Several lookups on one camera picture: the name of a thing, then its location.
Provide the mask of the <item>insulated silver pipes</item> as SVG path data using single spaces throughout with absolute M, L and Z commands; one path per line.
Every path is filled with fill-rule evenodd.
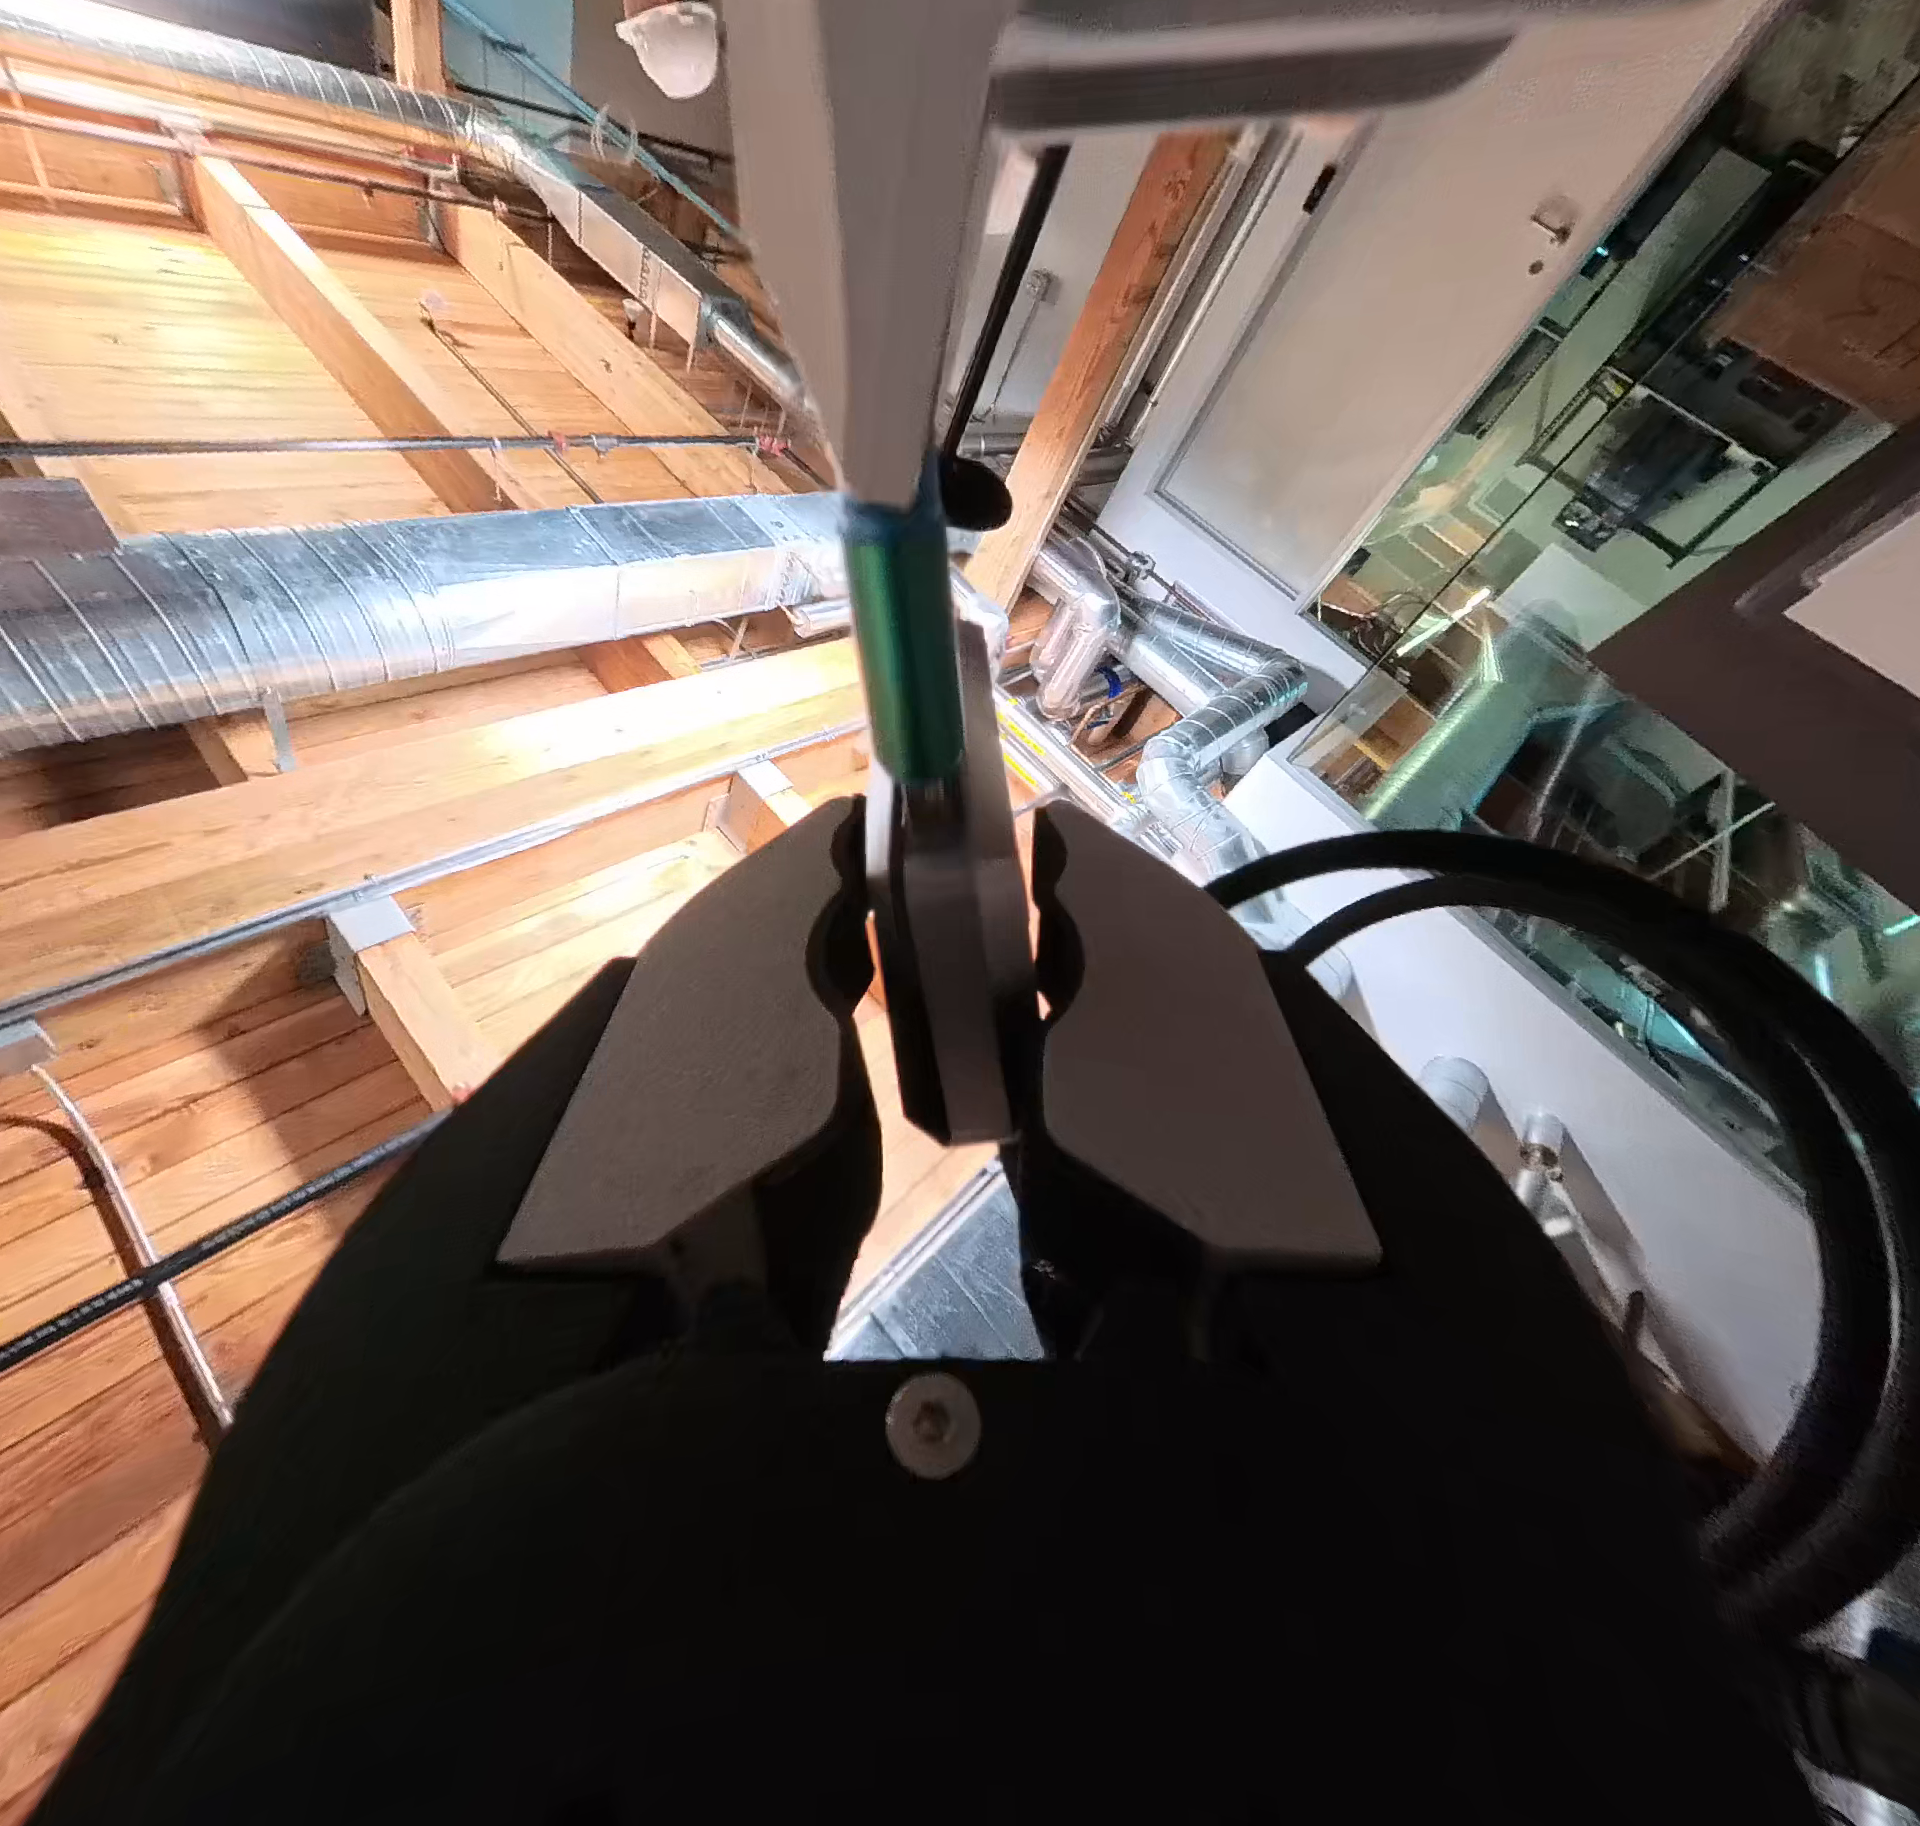
M 1114 591 L 1090 543 L 1034 550 L 1031 584 L 1052 596 L 1031 648 L 1034 716 L 1070 719 L 1090 708 L 1090 673 L 1114 657 L 1178 708 L 1178 719 L 1135 747 L 1135 808 L 1178 869 L 1223 885 L 1260 862 L 1218 781 L 1237 781 L 1273 754 L 1273 724 L 1307 699 L 1307 673 L 1198 610 Z

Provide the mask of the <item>white door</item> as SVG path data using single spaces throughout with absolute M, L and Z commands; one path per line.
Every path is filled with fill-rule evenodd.
M 1210 610 L 1280 638 L 1321 591 L 1773 8 L 1558 15 L 1366 134 L 1155 485 Z

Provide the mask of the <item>white dome fixture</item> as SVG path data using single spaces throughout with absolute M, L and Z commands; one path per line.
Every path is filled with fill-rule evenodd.
M 715 75 L 723 75 L 723 15 L 715 15 L 715 0 L 659 0 L 643 15 L 621 15 L 608 31 L 637 47 L 643 75 L 665 103 L 715 96 Z

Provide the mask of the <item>black hdmi switch box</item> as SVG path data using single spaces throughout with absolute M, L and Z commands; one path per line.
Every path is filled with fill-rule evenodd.
M 963 778 L 868 778 L 868 916 L 898 1108 L 935 1146 L 1008 1146 L 1034 1056 L 1031 885 L 999 754 L 999 624 L 963 610 Z

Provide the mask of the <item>slanted silver air duct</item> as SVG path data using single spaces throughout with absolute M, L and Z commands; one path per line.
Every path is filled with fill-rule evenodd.
M 810 418 L 801 366 L 750 325 L 750 299 L 715 267 L 697 267 L 697 249 L 683 249 L 637 194 L 606 187 L 480 103 L 414 96 L 340 61 L 122 15 L 100 0 L 0 0 L 0 36 L 34 61 L 62 52 L 92 75 L 144 87 L 172 112 L 246 103 L 269 120 L 316 120 L 366 140 L 430 140 L 464 163 L 491 163 L 497 182 L 523 187 L 552 223 L 689 346 L 723 346 L 756 394 Z

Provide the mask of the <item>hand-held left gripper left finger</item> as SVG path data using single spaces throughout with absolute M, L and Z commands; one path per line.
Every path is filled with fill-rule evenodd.
M 637 1273 L 868 1108 L 868 808 L 831 799 L 715 876 L 643 950 L 497 1244 Z

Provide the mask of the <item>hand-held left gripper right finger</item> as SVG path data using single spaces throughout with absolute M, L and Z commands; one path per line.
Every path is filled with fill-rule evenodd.
M 1377 1226 L 1257 940 L 1076 808 L 1034 813 L 1031 896 L 1052 1150 L 1223 1273 L 1377 1273 Z

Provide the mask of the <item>long silver air duct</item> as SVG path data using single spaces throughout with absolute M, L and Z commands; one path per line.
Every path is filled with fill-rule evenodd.
M 842 499 L 144 538 L 0 576 L 0 754 L 842 596 Z

